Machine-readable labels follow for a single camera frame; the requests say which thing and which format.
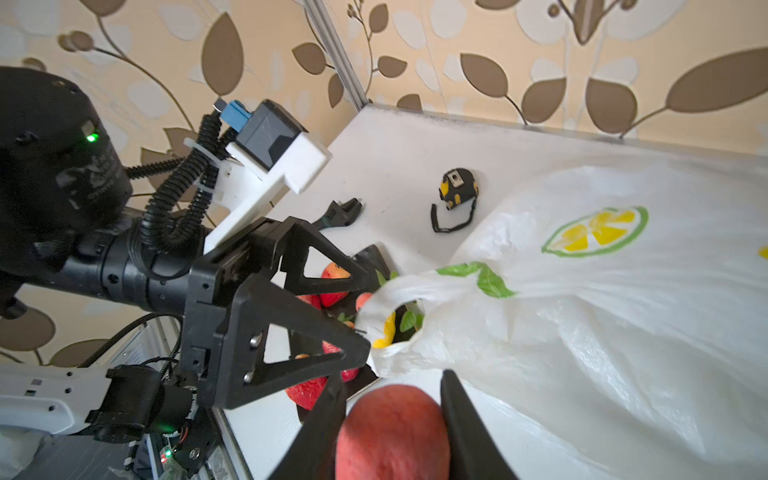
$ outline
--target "red fruit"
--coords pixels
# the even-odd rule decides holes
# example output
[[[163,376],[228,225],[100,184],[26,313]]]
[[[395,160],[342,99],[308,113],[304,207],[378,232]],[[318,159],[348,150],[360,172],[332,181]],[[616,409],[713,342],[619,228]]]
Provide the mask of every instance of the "red fruit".
[[[344,322],[344,325],[348,326],[351,329],[355,328],[355,324],[352,322]],[[328,343],[325,340],[323,340],[323,351],[325,353],[336,353],[336,352],[341,352],[341,349],[338,346],[335,346],[332,343]],[[354,380],[357,378],[357,374],[359,371],[360,369],[343,370],[341,372],[341,380],[344,380],[345,382]]]
[[[286,389],[288,398],[293,400],[303,409],[311,410],[317,399],[320,398],[320,394],[323,393],[323,389],[326,388],[326,382],[328,379],[321,376],[318,379],[311,379],[299,385],[294,385]]]
[[[330,263],[325,270],[321,278],[349,278],[349,272],[338,266],[336,263]],[[336,293],[321,293],[320,302],[323,306],[332,306],[345,296],[349,295],[349,292],[336,292]]]
[[[360,293],[357,296],[357,300],[355,300],[355,310],[359,312],[362,306],[365,305],[372,296],[373,293],[370,292]]]
[[[297,295],[296,298],[320,310],[320,297],[317,295]]]
[[[339,431],[336,480],[448,480],[451,449],[440,406],[414,386],[364,395]]]

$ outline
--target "wall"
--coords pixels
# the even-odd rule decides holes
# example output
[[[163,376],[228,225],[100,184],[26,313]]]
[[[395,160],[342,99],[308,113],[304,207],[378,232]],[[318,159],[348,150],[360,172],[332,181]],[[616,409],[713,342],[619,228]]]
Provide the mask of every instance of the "wall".
[[[193,135],[190,130],[198,128],[219,95],[250,108],[272,98],[329,144],[355,110],[340,91],[331,106],[331,68],[310,74],[293,60],[291,51],[312,40],[303,6],[291,0],[7,0],[0,5],[0,63],[44,68],[80,85],[127,166],[184,154],[183,139]],[[154,182],[133,182],[139,196],[131,206],[144,206],[142,194],[154,191],[158,179]],[[211,220],[225,214],[212,210]],[[40,346],[42,361],[48,362],[62,347],[108,338],[142,314],[34,287],[24,287],[19,296],[40,313],[0,323],[0,351],[27,362],[35,361],[30,346]]]
[[[768,155],[768,2],[324,1],[374,103]]]

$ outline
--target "plastic bag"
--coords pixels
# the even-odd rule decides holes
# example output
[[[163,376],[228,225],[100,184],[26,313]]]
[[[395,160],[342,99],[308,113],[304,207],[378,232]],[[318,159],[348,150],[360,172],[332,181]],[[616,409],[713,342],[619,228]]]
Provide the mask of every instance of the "plastic bag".
[[[766,477],[765,176],[563,170],[516,187],[452,264],[388,282],[360,311],[373,341],[397,306],[425,310],[409,342],[372,350],[377,375],[454,369],[595,471]]]

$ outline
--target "lemon slice graphic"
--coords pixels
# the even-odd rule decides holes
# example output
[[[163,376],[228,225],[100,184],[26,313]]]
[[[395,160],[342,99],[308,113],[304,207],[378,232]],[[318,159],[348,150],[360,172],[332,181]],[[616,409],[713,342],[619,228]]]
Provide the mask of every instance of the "lemon slice graphic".
[[[604,208],[566,223],[541,248],[559,257],[590,257],[615,252],[643,232],[648,210],[643,207]]]

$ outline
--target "lemon print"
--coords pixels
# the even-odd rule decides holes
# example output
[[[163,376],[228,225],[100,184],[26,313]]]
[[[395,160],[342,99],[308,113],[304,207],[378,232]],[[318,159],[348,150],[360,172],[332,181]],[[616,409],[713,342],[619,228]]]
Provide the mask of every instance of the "lemon print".
[[[643,207],[604,208],[566,223],[541,248],[559,257],[589,257],[611,253],[637,238],[648,223]]]
[[[386,322],[384,322],[384,338],[376,340],[372,347],[375,349],[382,349],[385,346],[392,345],[392,340],[395,338],[395,318],[397,312],[392,312],[392,315],[388,316]]]

